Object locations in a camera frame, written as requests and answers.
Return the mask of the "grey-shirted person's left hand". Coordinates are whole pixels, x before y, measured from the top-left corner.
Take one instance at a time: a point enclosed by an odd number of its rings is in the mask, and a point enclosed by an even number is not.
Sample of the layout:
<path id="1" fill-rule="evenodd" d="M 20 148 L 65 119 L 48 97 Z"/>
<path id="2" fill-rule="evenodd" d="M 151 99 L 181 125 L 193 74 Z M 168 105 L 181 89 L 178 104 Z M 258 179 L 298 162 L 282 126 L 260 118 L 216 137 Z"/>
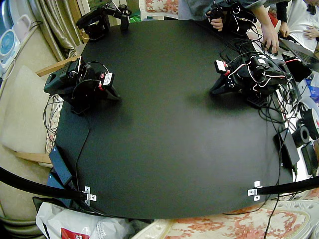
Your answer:
<path id="1" fill-rule="evenodd" d="M 262 25 L 262 34 L 265 49 L 270 50 L 272 53 L 277 53 L 279 41 L 274 26 L 271 23 L 270 25 Z"/>

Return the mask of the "dark-sleeved person's hand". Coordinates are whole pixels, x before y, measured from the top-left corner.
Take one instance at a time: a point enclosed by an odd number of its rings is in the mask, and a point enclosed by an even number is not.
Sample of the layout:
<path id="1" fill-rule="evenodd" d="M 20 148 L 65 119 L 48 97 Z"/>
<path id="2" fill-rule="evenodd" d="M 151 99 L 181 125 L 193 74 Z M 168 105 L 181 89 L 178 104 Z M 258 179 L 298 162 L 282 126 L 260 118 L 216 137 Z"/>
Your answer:
<path id="1" fill-rule="evenodd" d="M 288 27 L 288 24 L 284 21 L 281 22 L 281 25 L 280 25 L 280 28 L 279 28 L 279 31 L 281 33 L 281 35 L 284 37 L 284 38 L 287 38 L 289 36 L 289 27 Z"/>

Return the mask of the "pale small hand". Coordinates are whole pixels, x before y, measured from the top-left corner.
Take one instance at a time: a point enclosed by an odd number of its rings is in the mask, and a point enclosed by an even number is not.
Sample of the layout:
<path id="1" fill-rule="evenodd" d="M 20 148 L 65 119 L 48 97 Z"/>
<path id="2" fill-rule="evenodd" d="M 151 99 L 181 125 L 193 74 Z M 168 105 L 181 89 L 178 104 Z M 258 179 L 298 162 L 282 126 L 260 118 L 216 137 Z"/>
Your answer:
<path id="1" fill-rule="evenodd" d="M 317 39 L 319 37 L 319 30 L 313 26 L 307 26 L 305 30 L 303 30 L 304 37 L 308 40 Z"/>

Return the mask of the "grey-shirted person's right hand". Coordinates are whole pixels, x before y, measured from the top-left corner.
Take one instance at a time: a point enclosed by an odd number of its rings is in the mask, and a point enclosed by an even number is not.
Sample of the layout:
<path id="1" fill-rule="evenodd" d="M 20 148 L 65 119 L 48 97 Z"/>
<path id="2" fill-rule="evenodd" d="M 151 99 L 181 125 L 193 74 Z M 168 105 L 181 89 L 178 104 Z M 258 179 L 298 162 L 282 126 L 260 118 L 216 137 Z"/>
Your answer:
<path id="1" fill-rule="evenodd" d="M 214 29 L 217 31 L 222 31 L 223 29 L 223 22 L 222 18 L 213 18 L 210 20 L 210 24 L 213 26 Z"/>

